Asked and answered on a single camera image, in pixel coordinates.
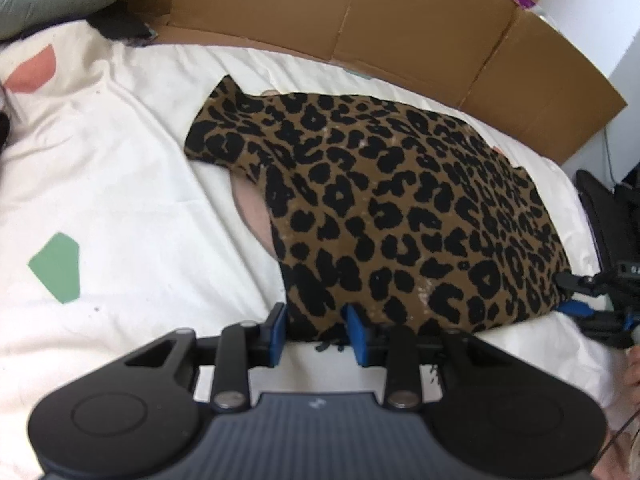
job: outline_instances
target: leopard print fabric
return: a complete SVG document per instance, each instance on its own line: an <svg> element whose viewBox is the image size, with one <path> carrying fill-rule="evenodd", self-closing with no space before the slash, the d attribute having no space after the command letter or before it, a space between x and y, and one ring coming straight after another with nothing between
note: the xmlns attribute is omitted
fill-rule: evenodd
<svg viewBox="0 0 640 480"><path fill-rule="evenodd" d="M185 152L262 191L294 339L345 341L345 304L434 335L565 299L553 275L568 260L529 175L457 118L366 96L247 96L226 76Z"/></svg>

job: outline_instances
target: ribbed gray surface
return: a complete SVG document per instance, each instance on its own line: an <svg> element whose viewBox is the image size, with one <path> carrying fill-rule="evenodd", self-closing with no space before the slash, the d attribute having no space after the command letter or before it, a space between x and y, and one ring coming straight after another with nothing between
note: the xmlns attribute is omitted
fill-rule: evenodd
<svg viewBox="0 0 640 480"><path fill-rule="evenodd" d="M217 417L189 456L145 480L493 478L443 452L417 415L383 410L372 394L263 394L250 412Z"/></svg>

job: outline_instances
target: teal object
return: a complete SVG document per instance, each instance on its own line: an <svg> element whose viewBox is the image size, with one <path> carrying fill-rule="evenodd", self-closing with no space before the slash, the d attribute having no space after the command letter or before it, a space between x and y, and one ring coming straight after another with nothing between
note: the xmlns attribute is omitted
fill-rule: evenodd
<svg viewBox="0 0 640 480"><path fill-rule="evenodd" d="M60 303L80 297L80 246L73 238L56 233L29 260L29 268Z"/></svg>

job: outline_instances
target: white wall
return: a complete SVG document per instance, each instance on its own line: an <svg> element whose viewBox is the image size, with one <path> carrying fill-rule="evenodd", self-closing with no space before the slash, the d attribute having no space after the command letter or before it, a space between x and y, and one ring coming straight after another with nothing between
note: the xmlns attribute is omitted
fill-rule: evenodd
<svg viewBox="0 0 640 480"><path fill-rule="evenodd" d="M607 128L613 176L640 162L640 0L540 0L560 32L607 76L628 107ZM583 168L613 186L604 136L596 134L562 168Z"/></svg>
<svg viewBox="0 0 640 480"><path fill-rule="evenodd" d="M607 77L640 28L640 0L540 0L540 6Z"/></svg>

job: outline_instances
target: white bed sheet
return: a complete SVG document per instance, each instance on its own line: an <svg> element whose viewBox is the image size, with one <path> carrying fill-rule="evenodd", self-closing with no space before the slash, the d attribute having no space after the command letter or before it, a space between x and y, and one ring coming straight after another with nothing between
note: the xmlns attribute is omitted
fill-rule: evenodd
<svg viewBox="0 0 640 480"><path fill-rule="evenodd" d="M236 212L226 171L182 153L191 121L227 73L249 94L368 94L463 118L529 171L572 270L598 270L584 211L558 166L438 102L283 54L127 48L84 22L0 52L0 81L48 45L56 73L35 92L9 92L14 132L0 157L0 480L39 475L26 422L50 390L179 326L205 336L263 320L284 298L277 264ZM81 296L64 305L27 267L56 232L80 245ZM624 355L585 339L561 314L482 337L615 406L617 416L628 411L620 387ZM436 398L428 370L424 375L426 396ZM379 394L382 384L382 371L358 368L349 350L318 353L310 344L288 346L276 370L252 371L254 394ZM198 398L206 387L201 381Z"/></svg>

